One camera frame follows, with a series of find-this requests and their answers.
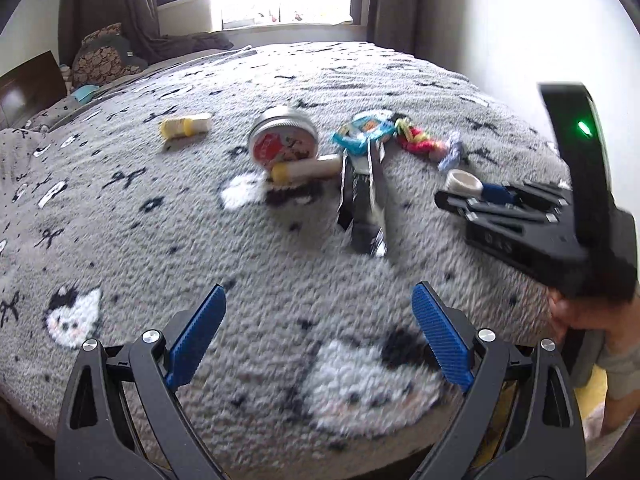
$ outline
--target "round tin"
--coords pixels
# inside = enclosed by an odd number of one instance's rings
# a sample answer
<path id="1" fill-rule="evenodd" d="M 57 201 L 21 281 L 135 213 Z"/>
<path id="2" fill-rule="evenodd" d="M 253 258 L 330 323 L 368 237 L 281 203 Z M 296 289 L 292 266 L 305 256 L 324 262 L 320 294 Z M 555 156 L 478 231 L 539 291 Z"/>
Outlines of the round tin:
<path id="1" fill-rule="evenodd" d="M 253 160 L 271 171 L 279 162 L 318 155 L 318 131 L 311 119 L 295 108 L 276 106 L 255 120 L 248 144 Z"/>

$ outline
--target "green light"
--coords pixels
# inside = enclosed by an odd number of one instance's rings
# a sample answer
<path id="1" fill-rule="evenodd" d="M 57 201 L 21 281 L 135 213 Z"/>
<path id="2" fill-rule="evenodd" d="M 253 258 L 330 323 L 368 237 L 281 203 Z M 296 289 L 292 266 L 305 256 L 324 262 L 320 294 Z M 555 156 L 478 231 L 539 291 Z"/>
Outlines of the green light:
<path id="1" fill-rule="evenodd" d="M 583 122 L 580 121 L 578 123 L 578 128 L 581 129 L 581 131 L 587 136 L 587 137 L 593 137 L 593 134 L 591 133 L 591 130 L 589 129 L 589 127 Z"/>

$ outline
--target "person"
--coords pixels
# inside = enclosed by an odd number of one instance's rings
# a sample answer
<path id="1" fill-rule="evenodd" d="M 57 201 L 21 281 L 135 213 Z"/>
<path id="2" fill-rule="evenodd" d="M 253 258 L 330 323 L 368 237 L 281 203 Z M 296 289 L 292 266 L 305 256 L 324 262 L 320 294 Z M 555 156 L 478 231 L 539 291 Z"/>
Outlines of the person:
<path id="1" fill-rule="evenodd" d="M 638 291 L 636 290 L 633 300 L 628 303 L 615 303 L 601 298 L 568 300 L 557 290 L 548 291 L 548 300 L 550 322 L 556 341 L 561 342 L 569 328 L 605 332 L 605 349 L 598 363 L 604 364 L 605 370 L 608 369 L 608 388 L 600 435 L 612 433 L 640 408 L 640 389 L 634 389 L 640 388 Z M 616 374 L 621 364 L 625 373 Z"/>

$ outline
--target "gray fuzzy blanket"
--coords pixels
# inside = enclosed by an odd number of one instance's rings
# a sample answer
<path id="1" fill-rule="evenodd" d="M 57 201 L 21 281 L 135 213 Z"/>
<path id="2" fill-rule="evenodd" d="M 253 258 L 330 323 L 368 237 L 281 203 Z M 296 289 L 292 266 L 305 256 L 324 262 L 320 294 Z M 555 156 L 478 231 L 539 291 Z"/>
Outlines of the gray fuzzy blanket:
<path id="1" fill-rule="evenodd" d="M 269 189 L 246 136 L 277 104 L 309 114 L 321 153 L 354 113 L 383 107 L 434 137 L 458 130 L 481 180 L 567 177 L 464 76 L 367 43 L 210 56 L 116 86 L 47 134 L 5 130 L 0 388 L 45 431 L 84 339 L 162 328 L 215 283 L 227 314 L 178 398 L 237 479 L 343 479 L 437 441 L 454 401 L 412 317 L 422 279 L 508 340 L 545 332 L 543 289 L 465 245 L 433 203 L 433 164 L 388 145 L 383 259 L 350 250 L 336 182 Z M 162 118 L 205 111 L 207 135 L 162 142 Z M 135 398 L 132 412 L 160 460 Z"/>

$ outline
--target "gray sleeve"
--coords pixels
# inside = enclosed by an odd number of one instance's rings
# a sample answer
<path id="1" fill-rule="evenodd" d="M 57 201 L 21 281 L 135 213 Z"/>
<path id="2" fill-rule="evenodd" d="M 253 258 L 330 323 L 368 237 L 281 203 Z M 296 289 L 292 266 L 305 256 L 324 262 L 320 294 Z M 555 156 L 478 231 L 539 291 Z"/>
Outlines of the gray sleeve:
<path id="1" fill-rule="evenodd" d="M 607 372 L 607 395 L 612 399 L 640 390 L 640 345 L 624 355 L 612 355 L 605 346 L 597 364 Z"/>

